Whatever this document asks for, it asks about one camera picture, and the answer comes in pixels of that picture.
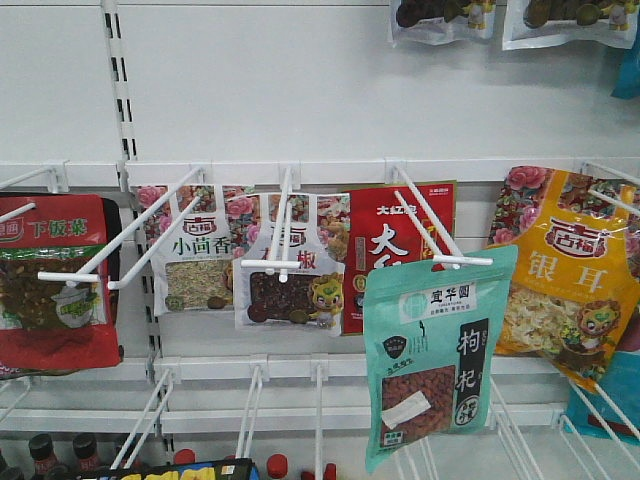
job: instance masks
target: dark bottle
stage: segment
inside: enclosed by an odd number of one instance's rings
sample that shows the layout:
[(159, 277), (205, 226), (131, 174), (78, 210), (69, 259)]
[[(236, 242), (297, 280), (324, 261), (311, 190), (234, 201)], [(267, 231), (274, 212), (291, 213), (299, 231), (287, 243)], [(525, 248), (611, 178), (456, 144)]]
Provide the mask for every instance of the dark bottle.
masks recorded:
[(73, 453), (78, 459), (78, 470), (91, 472), (102, 466), (98, 455), (98, 443), (93, 433), (79, 433), (73, 438)]
[(33, 458), (35, 472), (31, 480), (44, 480), (46, 473), (58, 463), (53, 451), (53, 440), (48, 433), (40, 433), (29, 440), (29, 454)]
[(24, 473), (20, 467), (8, 467), (0, 472), (0, 480), (24, 480)]

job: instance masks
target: red bottle cap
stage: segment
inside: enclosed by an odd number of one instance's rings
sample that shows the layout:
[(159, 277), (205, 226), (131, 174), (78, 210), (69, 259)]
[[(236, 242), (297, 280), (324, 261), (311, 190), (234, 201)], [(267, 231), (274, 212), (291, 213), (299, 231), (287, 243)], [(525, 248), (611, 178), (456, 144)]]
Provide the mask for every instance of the red bottle cap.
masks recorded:
[(196, 463), (196, 453), (190, 448), (183, 448), (178, 450), (173, 456), (173, 463), (175, 465), (188, 465), (190, 463)]
[(336, 480), (338, 477), (337, 467), (335, 463), (327, 463), (324, 467), (324, 475), (322, 480)]
[(269, 478), (279, 479), (287, 476), (289, 461), (281, 453), (271, 455), (267, 460), (267, 475)]

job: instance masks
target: pickled vegetable package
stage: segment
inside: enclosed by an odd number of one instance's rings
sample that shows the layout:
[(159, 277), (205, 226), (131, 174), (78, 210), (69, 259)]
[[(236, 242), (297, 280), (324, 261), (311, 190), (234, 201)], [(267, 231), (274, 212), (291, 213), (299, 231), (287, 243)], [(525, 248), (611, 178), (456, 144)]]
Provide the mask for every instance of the pickled vegetable package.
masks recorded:
[(391, 37), (441, 45), (493, 36), (495, 0), (391, 0)]
[(637, 25), (636, 0), (510, 0), (502, 48), (550, 47), (572, 40), (631, 48)]
[[(40, 271), (76, 272), (107, 243), (103, 199), (97, 195), (3, 197), (0, 211), (32, 202), (36, 208), (0, 224), (3, 372), (19, 376), (24, 369), (117, 365), (120, 353), (115, 308), (110, 308), (107, 290), (108, 260), (97, 268), (102, 279), (97, 283), (68, 286), (37, 277)], [(114, 270), (117, 263), (111, 262)]]

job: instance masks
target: white label sticker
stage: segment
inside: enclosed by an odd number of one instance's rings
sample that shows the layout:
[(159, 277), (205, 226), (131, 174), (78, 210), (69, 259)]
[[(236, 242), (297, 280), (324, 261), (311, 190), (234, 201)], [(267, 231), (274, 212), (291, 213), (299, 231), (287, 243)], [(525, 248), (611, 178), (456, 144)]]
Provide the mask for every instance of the white label sticker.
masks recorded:
[(400, 323), (410, 323), (476, 308), (476, 284), (459, 283), (401, 295), (399, 318)]

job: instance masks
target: blue package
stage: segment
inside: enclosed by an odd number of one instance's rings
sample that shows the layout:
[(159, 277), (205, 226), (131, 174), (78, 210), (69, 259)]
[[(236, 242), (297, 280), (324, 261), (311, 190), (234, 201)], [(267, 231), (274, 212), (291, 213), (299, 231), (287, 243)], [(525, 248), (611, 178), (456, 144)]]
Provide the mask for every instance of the blue package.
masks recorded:
[(616, 83), (612, 97), (628, 100), (640, 95), (640, 29), (636, 34), (636, 41), (631, 49), (627, 50), (620, 65), (618, 82)]
[[(636, 309), (622, 340), (618, 343), (616, 354), (613, 356), (607, 373), (598, 382), (636, 427), (640, 427), (640, 397), (637, 394), (638, 371), (640, 371), (640, 311)], [(584, 390), (583, 393), (620, 440), (634, 445), (640, 444), (640, 441), (600, 395)], [(595, 415), (573, 390), (569, 396), (566, 414), (579, 433), (609, 438), (607, 431), (600, 426)]]

